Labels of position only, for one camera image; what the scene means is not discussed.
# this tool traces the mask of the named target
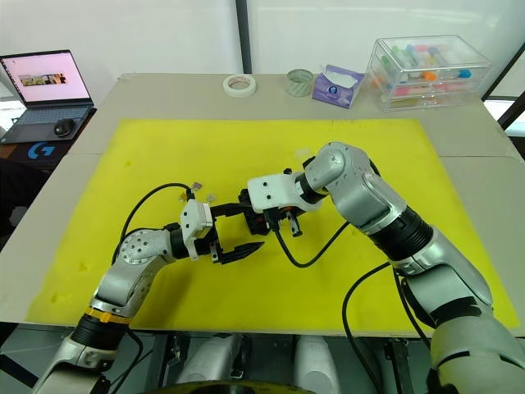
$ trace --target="white wall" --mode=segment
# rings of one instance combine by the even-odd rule
[[[95,105],[125,72],[242,71],[234,0],[0,0],[2,54],[53,49]]]
[[[492,90],[491,96],[519,97],[523,92],[525,92],[525,52]]]
[[[249,0],[254,73],[366,71],[378,38],[459,34],[494,64],[484,93],[525,41],[523,0]]]

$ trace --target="logo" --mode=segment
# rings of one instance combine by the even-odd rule
[[[43,145],[46,145],[46,142],[38,142],[37,144],[34,144],[27,152],[27,156],[32,159],[39,158],[39,153],[42,153],[44,156],[51,156],[55,147]]]

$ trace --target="table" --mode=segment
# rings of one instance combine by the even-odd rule
[[[513,334],[525,335],[525,163],[479,98],[472,96],[461,107],[382,112],[362,89],[346,110],[289,96],[284,76],[255,76],[254,96],[230,98],[222,92],[224,77],[129,74],[117,81],[0,254],[0,320],[24,321],[76,202],[122,118],[407,117],[419,119],[434,144],[523,322]]]

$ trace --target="black pole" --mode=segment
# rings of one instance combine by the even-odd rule
[[[495,79],[494,83],[491,85],[491,87],[485,92],[485,94],[482,95],[482,101],[485,101],[492,93],[492,91],[495,89],[495,87],[503,80],[503,78],[507,75],[509,70],[512,68],[514,63],[519,59],[520,56],[522,56],[522,53],[525,51],[525,43],[518,49],[516,54],[513,56],[512,59],[510,59],[509,64],[505,66],[501,74]]]
[[[512,104],[503,115],[501,115],[501,118],[498,119],[501,128],[507,130],[509,126],[518,119],[523,111],[525,111],[525,90],[521,93],[518,99],[514,101],[514,104]]]
[[[240,56],[243,62],[243,73],[252,73],[252,55],[249,49],[248,6],[246,0],[235,0],[237,25],[239,26]]]

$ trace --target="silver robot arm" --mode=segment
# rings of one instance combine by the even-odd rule
[[[121,339],[163,267],[176,259],[196,260],[202,254],[211,254],[213,262],[229,263],[262,244],[241,245],[223,253],[214,218],[242,211],[239,204],[211,208],[190,199],[180,215],[180,225],[132,231],[119,244],[114,264],[99,283],[75,331],[64,339],[32,392],[106,393],[110,383],[102,372],[112,367]]]
[[[329,195],[341,216],[386,254],[404,277],[414,312],[436,329],[431,391],[523,392],[525,351],[494,318],[485,279],[381,179],[362,150],[331,142],[305,162],[304,172],[254,178],[248,191],[253,210],[264,213],[273,230],[280,216],[272,211],[313,211]],[[291,225],[294,231],[297,224]]]

